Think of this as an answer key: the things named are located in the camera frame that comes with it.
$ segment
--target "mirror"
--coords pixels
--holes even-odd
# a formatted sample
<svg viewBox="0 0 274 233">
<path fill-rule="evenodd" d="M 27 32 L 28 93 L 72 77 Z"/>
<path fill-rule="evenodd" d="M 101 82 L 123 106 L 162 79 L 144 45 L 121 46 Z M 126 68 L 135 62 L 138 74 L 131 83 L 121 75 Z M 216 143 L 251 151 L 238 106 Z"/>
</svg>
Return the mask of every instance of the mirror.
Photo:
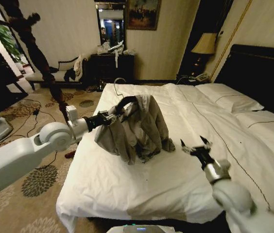
<svg viewBox="0 0 274 233">
<path fill-rule="evenodd" d="M 125 1 L 95 1 L 101 44 L 110 47 L 123 41 L 125 47 Z"/>
</svg>

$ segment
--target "telephone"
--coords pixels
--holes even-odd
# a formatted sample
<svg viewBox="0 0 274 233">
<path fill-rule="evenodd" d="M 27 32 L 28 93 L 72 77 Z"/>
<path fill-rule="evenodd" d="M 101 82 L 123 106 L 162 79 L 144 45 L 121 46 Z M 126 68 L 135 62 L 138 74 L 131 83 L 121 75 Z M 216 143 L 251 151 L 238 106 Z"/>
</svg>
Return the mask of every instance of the telephone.
<svg viewBox="0 0 274 233">
<path fill-rule="evenodd" d="M 207 82 L 209 81 L 209 75 L 206 73 L 200 74 L 196 77 L 194 77 L 193 79 L 199 81 L 199 82 Z"/>
</svg>

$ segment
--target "picture frame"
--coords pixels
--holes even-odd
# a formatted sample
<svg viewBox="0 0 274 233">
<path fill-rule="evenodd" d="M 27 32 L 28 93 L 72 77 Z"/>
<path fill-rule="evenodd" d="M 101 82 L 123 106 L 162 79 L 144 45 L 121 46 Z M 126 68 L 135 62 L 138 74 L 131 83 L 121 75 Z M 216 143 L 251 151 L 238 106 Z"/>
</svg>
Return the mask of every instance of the picture frame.
<svg viewBox="0 0 274 233">
<path fill-rule="evenodd" d="M 161 0 L 128 0 L 126 2 L 126 29 L 157 29 Z"/>
</svg>

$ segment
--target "headboard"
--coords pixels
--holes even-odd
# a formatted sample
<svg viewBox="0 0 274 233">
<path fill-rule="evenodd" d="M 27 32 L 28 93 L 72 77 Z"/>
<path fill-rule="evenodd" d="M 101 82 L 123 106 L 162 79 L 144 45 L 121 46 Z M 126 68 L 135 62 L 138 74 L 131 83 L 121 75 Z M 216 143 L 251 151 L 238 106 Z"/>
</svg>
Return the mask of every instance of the headboard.
<svg viewBox="0 0 274 233">
<path fill-rule="evenodd" d="M 274 48 L 233 45 L 215 82 L 257 100 L 274 113 Z"/>
</svg>

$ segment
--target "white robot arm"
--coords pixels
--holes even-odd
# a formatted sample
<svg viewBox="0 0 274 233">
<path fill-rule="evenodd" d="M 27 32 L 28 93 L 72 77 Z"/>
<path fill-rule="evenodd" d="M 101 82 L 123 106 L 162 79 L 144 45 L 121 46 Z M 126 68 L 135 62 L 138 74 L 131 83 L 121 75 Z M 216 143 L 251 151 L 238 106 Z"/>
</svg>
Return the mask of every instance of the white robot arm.
<svg viewBox="0 0 274 233">
<path fill-rule="evenodd" d="M 71 144 L 79 142 L 84 133 L 91 132 L 100 125 L 109 125 L 117 118 L 104 111 L 98 112 L 96 116 L 79 119 L 74 106 L 68 106 L 66 111 L 69 117 L 68 126 L 60 122 L 49 123 L 40 133 L 17 139 L 0 148 L 0 191 L 37 167 L 52 151 L 67 149 Z M 201 139 L 205 145 L 194 148 L 186 147 L 181 140 L 182 148 L 202 163 L 206 178 L 213 187 L 214 199 L 232 217 L 241 232 L 274 233 L 274 215 L 258 209 L 249 191 L 231 181 L 228 173 L 230 163 L 211 158 L 210 143 L 203 137 Z M 121 232 L 136 232 L 138 227 L 140 228 L 125 228 Z"/>
<path fill-rule="evenodd" d="M 231 181 L 230 163 L 227 160 L 216 161 L 210 157 L 211 143 L 201 136 L 204 145 L 186 147 L 181 140 L 183 151 L 196 156 L 213 187 L 213 198 L 231 216 L 242 233 L 274 233 L 274 215 L 259 209 L 249 191 L 242 185 Z"/>
<path fill-rule="evenodd" d="M 52 122 L 45 125 L 40 133 L 0 147 L 0 191 L 37 167 L 51 152 L 66 150 L 79 142 L 86 132 L 97 126 L 110 124 L 115 118 L 104 111 L 96 116 L 79 119 L 74 106 L 67 106 L 66 111 L 68 126 Z"/>
</svg>

